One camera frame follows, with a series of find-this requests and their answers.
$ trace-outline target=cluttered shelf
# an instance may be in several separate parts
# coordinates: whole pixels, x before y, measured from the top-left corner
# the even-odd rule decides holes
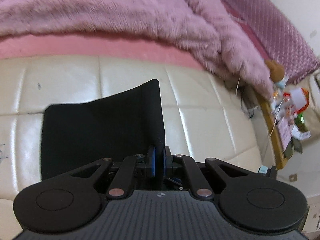
[[[296,86],[286,86],[288,78],[283,66],[274,61],[266,61],[266,65],[274,83],[274,97],[268,102],[256,93],[256,98],[268,128],[277,169],[283,169],[294,151],[302,154],[301,141],[311,137],[303,118],[304,112],[309,115],[310,87],[308,78]]]

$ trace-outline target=white wall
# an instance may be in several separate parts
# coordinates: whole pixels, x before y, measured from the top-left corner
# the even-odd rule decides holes
[[[320,0],[271,0],[320,55]]]
[[[297,173],[298,180],[289,182],[289,175]],[[278,180],[301,190],[307,198],[320,195],[320,140],[303,146],[303,154],[295,153],[287,165],[278,171]]]

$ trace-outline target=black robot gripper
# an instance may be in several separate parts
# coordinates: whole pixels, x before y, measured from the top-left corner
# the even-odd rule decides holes
[[[128,156],[122,163],[104,158],[25,188],[13,204],[16,218],[27,232],[17,239],[32,239],[32,234],[44,240],[49,239],[47,236],[109,239],[108,234],[103,238],[88,238],[88,234],[99,227],[121,232],[121,221],[125,227],[130,212],[136,220],[143,219],[137,205],[148,209],[152,203],[159,210],[149,212],[166,217],[161,227],[155,220],[154,239],[160,239],[157,230],[174,224],[175,220],[168,221],[170,216],[184,219],[184,224],[203,219],[212,223],[213,234],[216,225],[225,223],[225,229],[239,239],[290,239],[293,232],[297,234],[293,239],[305,239],[296,229],[306,214],[307,201],[295,187],[215,158],[196,163],[190,156],[172,156],[168,147],[162,157],[156,159],[155,166],[151,164],[151,150],[146,155]],[[172,205],[177,199],[181,206]],[[124,207],[127,213],[117,215],[118,224],[106,222],[115,208]],[[141,224],[142,232],[150,230],[150,223]]]

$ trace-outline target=wire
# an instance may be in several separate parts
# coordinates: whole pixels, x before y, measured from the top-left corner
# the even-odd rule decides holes
[[[240,83],[240,77],[239,77],[238,84],[237,84],[237,88],[236,88],[236,97],[237,97],[237,93],[238,93],[239,83]]]
[[[279,107],[278,107],[278,110],[277,110],[277,113],[276,113],[275,122],[274,122],[274,124],[273,124],[273,128],[272,128],[271,133],[268,135],[268,138],[267,138],[267,145],[266,145],[265,147],[263,147],[263,149],[265,148],[266,150],[264,151],[264,153],[263,153],[263,155],[262,155],[262,161],[264,161],[264,158],[266,157],[267,150],[268,150],[268,145],[269,145],[269,140],[270,140],[270,138],[271,138],[271,134],[273,133],[273,131],[274,131],[275,127],[276,127],[276,122],[277,122],[278,114],[279,114],[279,112],[280,112],[280,107],[281,107],[283,101],[284,101],[284,98],[282,99],[282,101],[281,101],[281,103],[280,103],[280,105],[279,105]]]

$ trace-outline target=bed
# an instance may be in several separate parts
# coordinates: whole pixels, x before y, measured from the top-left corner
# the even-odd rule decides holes
[[[221,2],[261,59],[269,58],[243,16],[226,0]],[[280,159],[283,149],[277,132],[268,140],[273,124],[268,101],[250,90],[248,97],[261,111],[249,120],[240,95],[226,89],[222,79],[204,70],[205,62],[196,58],[190,50],[167,41],[128,33],[3,36],[0,239],[12,239],[21,231],[12,201],[20,190],[41,179],[42,116],[53,103],[95,100],[157,78],[166,145],[173,154],[190,155],[200,162],[214,156],[255,172],[262,164],[284,167],[287,160]]]

